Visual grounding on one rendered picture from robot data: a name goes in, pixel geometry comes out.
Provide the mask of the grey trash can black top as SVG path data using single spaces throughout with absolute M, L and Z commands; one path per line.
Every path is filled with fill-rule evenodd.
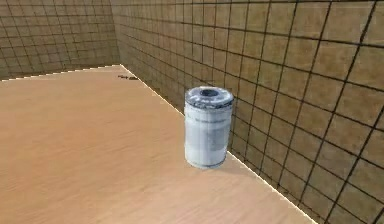
M 185 94 L 185 159 L 206 169 L 226 159 L 234 96 L 220 87 L 199 86 Z

